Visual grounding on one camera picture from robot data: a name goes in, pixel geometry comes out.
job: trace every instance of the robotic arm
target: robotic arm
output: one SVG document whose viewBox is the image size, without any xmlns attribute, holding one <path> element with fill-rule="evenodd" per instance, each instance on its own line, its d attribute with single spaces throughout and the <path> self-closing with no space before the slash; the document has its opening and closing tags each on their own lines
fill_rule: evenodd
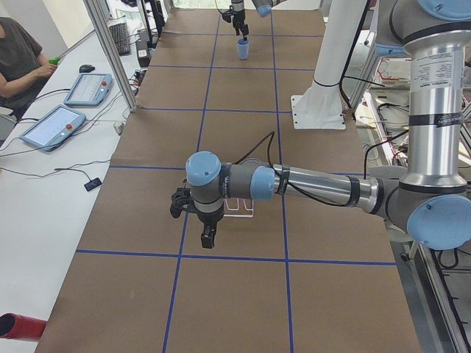
<svg viewBox="0 0 471 353">
<path fill-rule="evenodd" d="M 471 1 L 382 0 L 378 41 L 412 56 L 408 168 L 368 179 L 287 165 L 221 163 L 198 152 L 186 163 L 189 188 L 172 197 L 171 214 L 196 213 L 203 247 L 212 248 L 224 215 L 222 199 L 270 200 L 294 194 L 337 207 L 360 207 L 389 219 L 432 249 L 471 239 L 467 181 L 458 175 L 464 47 L 471 40 Z"/>
<path fill-rule="evenodd" d="M 260 17 L 266 17 L 272 13 L 272 7 L 286 0 L 252 0 Z M 249 25 L 245 23 L 244 0 L 231 0 L 229 10 L 222 13 L 222 19 L 227 23 L 233 23 L 235 34 L 242 34 L 244 40 L 247 40 L 249 34 Z"/>
</svg>

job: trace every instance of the green object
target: green object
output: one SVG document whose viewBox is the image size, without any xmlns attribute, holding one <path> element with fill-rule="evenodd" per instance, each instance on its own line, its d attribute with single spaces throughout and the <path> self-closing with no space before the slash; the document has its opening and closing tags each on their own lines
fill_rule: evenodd
<svg viewBox="0 0 471 353">
<path fill-rule="evenodd" d="M 57 65 L 59 63 L 59 60 L 60 60 L 59 57 L 55 57 L 54 59 L 49 59 L 49 64 Z"/>
</svg>

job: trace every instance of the grid line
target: grid line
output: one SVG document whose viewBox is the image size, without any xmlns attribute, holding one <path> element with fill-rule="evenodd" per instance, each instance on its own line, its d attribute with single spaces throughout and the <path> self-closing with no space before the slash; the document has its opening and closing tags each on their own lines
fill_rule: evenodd
<svg viewBox="0 0 471 353">
<path fill-rule="evenodd" d="M 224 261 L 253 261 L 259 263 L 286 263 L 286 258 L 276 257 L 243 257 L 222 255 L 197 255 L 197 254 L 163 254 L 152 252 L 115 252 L 109 250 L 77 249 L 78 254 L 133 256 L 133 257 L 171 257 L 178 259 L 197 260 L 224 260 Z M 354 260 L 314 260 L 314 259 L 288 259 L 289 263 L 310 263 L 320 265 L 362 265 L 362 266 L 396 266 L 396 263 L 388 261 L 354 261 Z"/>
<path fill-rule="evenodd" d="M 266 113 L 266 114 L 290 114 L 291 111 L 281 110 L 243 110 L 243 109 L 211 109 L 211 108 L 159 108 L 159 107 L 141 107 L 142 110 L 164 110 L 164 111 L 186 111 L 186 112 L 221 112 L 221 113 Z"/>
<path fill-rule="evenodd" d="M 160 166 L 153 166 L 153 165 L 117 165 L 112 164 L 109 168 L 114 169 L 151 169 L 151 170 L 161 170 L 161 171 L 184 171 L 184 167 L 160 167 Z M 355 177 L 363 177 L 363 173 L 351 173 L 351 172 L 343 172 L 343 171 L 327 171 L 325 173 L 334 174 L 334 175 L 350 175 Z"/>
<path fill-rule="evenodd" d="M 164 65 L 164 64 L 153 64 L 149 65 L 150 68 L 219 68 L 222 70 L 265 70 L 265 71 L 272 71 L 273 68 L 241 68 L 235 66 L 197 66 L 197 65 Z M 316 69 L 314 68 L 277 68 L 279 71 L 312 71 L 314 72 Z"/>
<path fill-rule="evenodd" d="M 177 257 L 177 268 L 175 269 L 175 277 L 174 277 L 174 285 L 171 289 L 171 298 L 170 298 L 170 305 L 169 305 L 169 314 L 167 315 L 167 324 L 165 328 L 165 336 L 163 338 L 163 345 L 162 345 L 162 353 L 166 353 L 167 344 L 169 342 L 169 334 L 170 334 L 170 326 L 171 326 L 171 317 L 173 315 L 174 310 L 174 303 L 175 303 L 175 295 L 177 293 L 177 284 L 178 284 L 178 275 L 180 274 L 180 264 L 182 262 L 182 253 L 183 253 L 183 244 L 185 242 L 185 233 L 186 233 L 186 225 L 188 223 L 188 214 L 185 214 L 185 221 L 183 222 L 183 231 L 182 237 L 180 239 L 180 248 L 178 250 L 178 257 Z"/>
<path fill-rule="evenodd" d="M 162 31 L 166 35 L 214 35 L 214 33 L 181 33 L 181 32 L 171 32 L 171 31 Z M 217 33 L 217 35 L 230 35 L 229 33 Z M 323 38 L 324 35 L 250 35 L 250 37 L 293 37 L 293 38 Z"/>
<path fill-rule="evenodd" d="M 211 77 L 213 76 L 214 57 L 216 56 L 216 46 L 218 43 L 218 32 L 219 32 L 220 23 L 221 23 L 221 17 L 218 17 L 218 26 L 216 29 L 216 35 L 214 39 L 213 56 L 211 57 L 211 66 L 209 67 L 208 85 L 206 86 L 205 104 L 203 105 L 203 114 L 201 117 L 201 126 L 199 127 L 199 135 L 198 135 L 198 143 L 196 145 L 196 152 L 199 151 L 199 145 L 201 143 L 201 137 L 203 133 L 203 126 L 205 125 L 205 116 L 206 116 L 206 111 L 207 111 L 206 107 L 208 106 L 209 90 L 211 86 Z"/>
<path fill-rule="evenodd" d="M 208 85 L 206 86 L 205 105 L 203 106 L 203 112 L 202 112 L 202 117 L 201 117 L 201 125 L 199 127 L 199 136 L 198 136 L 198 143 L 196 145 L 196 151 L 199 151 L 199 144 L 201 142 L 201 135 L 202 135 L 203 125 L 205 124 L 206 104 L 208 103 L 208 96 L 209 96 L 209 90 L 210 90 L 210 84 L 211 84 L 211 76 L 212 76 L 212 73 L 213 73 L 214 56 L 215 56 L 215 53 L 216 53 L 216 45 L 217 45 L 217 42 L 218 42 L 218 32 L 219 32 L 219 24 L 220 23 L 221 23 L 221 18 L 218 17 L 218 24 L 217 24 L 217 27 L 216 27 L 216 35 L 214 36 L 213 56 L 211 57 L 211 67 L 210 67 L 210 70 L 209 70 Z M 171 317 L 173 315 L 175 295 L 177 293 L 178 276 L 180 274 L 180 264 L 182 262 L 183 245 L 185 243 L 185 233 L 186 233 L 187 223 L 188 223 L 188 213 L 185 213 L 185 221 L 184 221 L 184 224 L 183 224 L 182 238 L 181 238 L 181 241 L 180 241 L 180 249 L 178 251 L 177 268 L 175 270 L 174 286 L 173 286 L 172 292 L 171 292 L 169 315 L 167 317 L 167 325 L 166 325 L 166 331 L 165 331 L 165 338 L 163 340 L 162 353 L 166 353 L 167 344 L 169 342 L 169 333 L 170 333 L 170 329 L 171 329 Z"/>
<path fill-rule="evenodd" d="M 154 167 L 154 166 L 145 166 L 145 165 L 117 165 L 117 164 L 110 165 L 109 168 L 114 168 L 114 169 L 118 169 L 118 168 L 120 168 L 120 169 L 152 169 L 152 170 L 158 170 L 158 171 L 184 171 L 185 170 L 185 168 L 183 168 L 183 167 Z"/>
<path fill-rule="evenodd" d="M 278 135 L 278 157 L 280 164 L 283 164 L 283 154 L 281 149 L 281 128 L 280 128 L 280 109 L 278 101 L 278 84 L 277 84 L 277 61 L 275 54 L 275 36 L 273 30 L 273 16 L 270 16 L 270 25 L 272 28 L 272 51 L 273 51 L 273 81 L 275 84 L 275 106 L 277 110 L 277 135 Z M 286 304 L 288 309 L 288 333 L 289 333 L 289 351 L 294 353 L 294 333 L 293 333 L 293 310 L 291 305 L 291 281 L 289 276 L 289 249 L 288 249 L 288 227 L 286 224 L 286 203 L 285 196 L 281 196 L 281 210 L 283 217 L 283 241 L 285 246 L 285 273 L 286 273 Z"/>
</svg>

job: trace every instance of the dark shirt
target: dark shirt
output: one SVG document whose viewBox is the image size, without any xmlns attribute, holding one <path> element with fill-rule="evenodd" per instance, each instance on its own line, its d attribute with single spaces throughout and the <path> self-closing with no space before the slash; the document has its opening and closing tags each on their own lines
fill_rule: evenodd
<svg viewBox="0 0 471 353">
<path fill-rule="evenodd" d="M 19 79 L 40 67 L 38 55 L 43 48 L 15 20 L 0 17 L 0 25 L 5 31 L 5 38 L 0 38 L 0 73 L 9 81 Z M 46 79 L 39 79 L 30 88 L 13 96 L 0 96 L 0 106 L 10 109 L 23 107 L 35 100 L 46 84 Z"/>
</svg>

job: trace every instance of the computer mouse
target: computer mouse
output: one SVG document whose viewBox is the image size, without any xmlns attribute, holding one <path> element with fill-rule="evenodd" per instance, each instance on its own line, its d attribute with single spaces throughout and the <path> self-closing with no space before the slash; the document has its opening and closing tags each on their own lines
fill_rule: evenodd
<svg viewBox="0 0 471 353">
<path fill-rule="evenodd" d="M 84 64 L 84 65 L 79 67 L 79 72 L 80 73 L 82 73 L 82 72 L 92 72 L 93 70 L 95 70 L 95 66 L 90 65 L 90 64 Z"/>
</svg>

